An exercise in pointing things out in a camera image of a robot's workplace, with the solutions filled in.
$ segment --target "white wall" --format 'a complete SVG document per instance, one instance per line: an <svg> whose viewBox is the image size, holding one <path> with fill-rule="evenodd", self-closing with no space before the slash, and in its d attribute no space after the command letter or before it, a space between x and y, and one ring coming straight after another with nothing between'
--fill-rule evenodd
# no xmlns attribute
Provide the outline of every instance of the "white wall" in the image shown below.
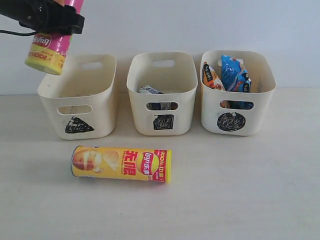
<svg viewBox="0 0 320 240"><path fill-rule="evenodd" d="M278 87L320 86L319 0L86 0L82 35L69 55L118 58L122 89L132 57L141 52L214 49L259 52ZM21 31L0 17L0 29ZM34 94L44 73L24 65L31 37L0 35L0 94Z"/></svg>

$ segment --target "pink can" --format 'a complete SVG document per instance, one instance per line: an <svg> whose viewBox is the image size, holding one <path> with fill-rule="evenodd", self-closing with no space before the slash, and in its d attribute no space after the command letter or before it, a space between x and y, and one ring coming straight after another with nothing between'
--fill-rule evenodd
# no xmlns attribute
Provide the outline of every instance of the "pink can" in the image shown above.
<svg viewBox="0 0 320 240"><path fill-rule="evenodd" d="M80 13L84 0L65 0L64 4ZM61 75L72 35L38 33L34 36L25 64L33 69Z"/></svg>

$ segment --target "yellow chip can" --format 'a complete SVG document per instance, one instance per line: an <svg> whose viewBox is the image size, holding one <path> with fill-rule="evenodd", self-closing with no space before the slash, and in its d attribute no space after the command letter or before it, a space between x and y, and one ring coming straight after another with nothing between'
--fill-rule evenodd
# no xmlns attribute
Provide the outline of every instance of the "yellow chip can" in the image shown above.
<svg viewBox="0 0 320 240"><path fill-rule="evenodd" d="M76 177L169 183L171 150L78 146L71 159Z"/></svg>

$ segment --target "tabletop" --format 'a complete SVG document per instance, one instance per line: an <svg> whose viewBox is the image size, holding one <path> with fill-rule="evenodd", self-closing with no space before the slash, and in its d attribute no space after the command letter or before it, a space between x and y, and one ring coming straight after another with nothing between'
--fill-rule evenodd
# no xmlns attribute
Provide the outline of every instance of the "tabletop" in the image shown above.
<svg viewBox="0 0 320 240"><path fill-rule="evenodd" d="M39 96L0 96L0 239L316 240L320 88L277 89L253 136L148 137L120 95L107 137L67 141ZM172 149L171 183L74 177L78 145Z"/></svg>

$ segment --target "white plastic basket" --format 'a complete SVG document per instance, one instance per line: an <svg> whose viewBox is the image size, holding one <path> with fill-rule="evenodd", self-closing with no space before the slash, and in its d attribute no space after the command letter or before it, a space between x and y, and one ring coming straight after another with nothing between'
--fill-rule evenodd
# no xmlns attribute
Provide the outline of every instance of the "white plastic basket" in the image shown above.
<svg viewBox="0 0 320 240"><path fill-rule="evenodd" d="M143 94L146 85L164 94ZM136 129L147 136L177 136L192 123L197 72L192 56L182 52L150 52L133 58L127 88ZM149 110L149 103L177 103L175 110Z"/></svg>
<svg viewBox="0 0 320 240"><path fill-rule="evenodd" d="M58 136L101 138L116 125L117 61L111 55L68 56L60 76L47 74L38 94Z"/></svg>
<svg viewBox="0 0 320 240"><path fill-rule="evenodd" d="M204 85L202 75L204 62L212 66L221 77L221 66L218 65L221 55L243 60L252 81L251 93L219 91ZM262 55L249 51L209 51L202 56L200 70L203 127L217 134L249 136L257 133L276 88L276 81L267 60ZM222 108L220 102L223 100L252 102L253 108L250 110Z"/></svg>

